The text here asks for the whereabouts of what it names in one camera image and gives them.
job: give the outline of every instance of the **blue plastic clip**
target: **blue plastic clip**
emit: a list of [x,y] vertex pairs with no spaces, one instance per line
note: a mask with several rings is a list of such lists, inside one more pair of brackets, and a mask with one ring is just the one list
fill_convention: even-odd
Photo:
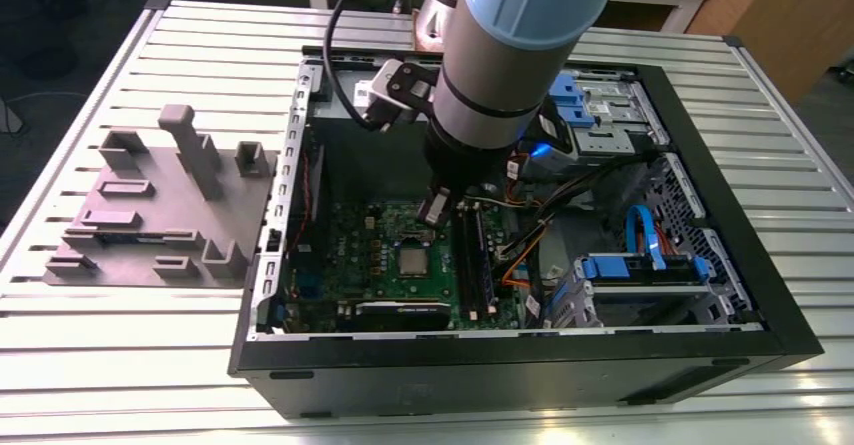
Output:
[[557,106],[557,114],[571,127],[589,128],[596,124],[596,119],[584,109],[584,92],[577,89],[575,78],[561,73],[555,78],[548,89],[548,95]]
[[708,271],[708,262],[703,257],[693,257],[693,268],[696,269],[696,275],[699,275],[699,279],[703,282],[708,280],[711,272]]
[[661,257],[660,244],[657,243],[657,234],[655,233],[655,224],[652,223],[652,212],[644,205],[632,205],[628,208],[628,215],[625,216],[625,248],[629,253],[637,253],[637,245],[635,242],[635,222],[640,217],[640,223],[643,224],[643,243],[645,244],[647,253],[652,257],[652,268],[655,270],[664,270],[667,264],[664,263],[664,257]]
[[584,271],[584,276],[581,278],[585,278],[587,280],[599,276],[596,264],[588,258],[581,260],[581,270]]

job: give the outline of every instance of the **floor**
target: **floor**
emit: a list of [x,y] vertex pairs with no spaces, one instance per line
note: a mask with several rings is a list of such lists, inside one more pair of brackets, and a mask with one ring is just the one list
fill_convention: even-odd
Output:
[[[57,80],[33,81],[0,62],[0,94],[6,99],[34,92],[88,94],[109,63],[146,0],[88,0],[89,13],[65,23],[78,55],[74,71]],[[260,5],[308,6],[308,0],[205,0]],[[393,0],[352,0],[349,9],[391,11]],[[0,232],[36,180],[82,104],[72,95],[41,95],[13,104],[28,130],[0,134]],[[854,180],[854,85],[823,77],[796,106],[830,156]]]

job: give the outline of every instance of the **gray 3d printed part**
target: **gray 3d printed part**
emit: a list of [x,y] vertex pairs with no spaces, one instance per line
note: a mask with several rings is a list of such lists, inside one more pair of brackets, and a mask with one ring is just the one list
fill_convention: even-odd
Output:
[[60,277],[90,277],[97,270],[94,262],[80,253],[50,258],[45,267]]
[[[222,195],[206,201],[194,190],[174,148],[145,148],[133,132],[121,132],[105,142],[126,152],[132,168],[120,161],[125,168],[101,169],[48,263],[44,281],[81,286],[241,287],[272,173],[245,175],[234,160],[238,150],[214,152]],[[202,142],[204,138],[196,138],[197,145]],[[145,152],[130,153],[126,144]],[[198,149],[216,151],[212,145]],[[253,168],[272,171],[276,153],[245,147],[252,150],[258,152],[250,155]],[[202,160],[210,169],[213,160]]]
[[189,257],[158,256],[150,267],[160,278],[193,278],[198,276],[198,268]]
[[134,154],[148,153],[148,148],[136,132],[112,131],[104,138],[101,146],[97,148],[104,161],[116,174],[125,170],[136,171]]
[[234,163],[241,177],[268,177],[269,164],[264,158],[264,147],[260,142],[237,143]]
[[210,152],[204,149],[204,139],[198,141],[192,127],[194,112],[189,105],[164,105],[157,123],[160,128],[172,134],[181,162],[186,166],[192,178],[205,200],[217,200],[222,196],[214,169],[209,167]]
[[240,278],[245,273],[249,262],[240,252],[236,242],[228,244],[225,254],[218,251],[213,240],[208,240],[201,252],[201,265],[208,269],[210,275],[217,278]]
[[162,234],[162,244],[174,250],[201,250],[204,243],[198,230],[166,230]]
[[154,187],[148,180],[108,180],[97,191],[105,197],[150,197]]

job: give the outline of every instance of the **slotted aluminum surface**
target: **slotted aluminum surface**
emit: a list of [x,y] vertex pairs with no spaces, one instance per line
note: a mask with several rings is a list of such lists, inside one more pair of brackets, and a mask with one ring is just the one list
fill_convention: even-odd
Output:
[[[735,189],[826,354],[672,406],[285,422],[225,374],[236,290],[49,287],[44,262],[114,128],[149,145],[188,103],[225,148],[278,149],[300,47],[327,11],[172,2],[145,11],[0,239],[0,437],[117,443],[851,443],[854,215],[791,110],[717,38],[593,30],[573,58],[659,65]],[[348,13],[341,46],[409,49],[404,17]]]

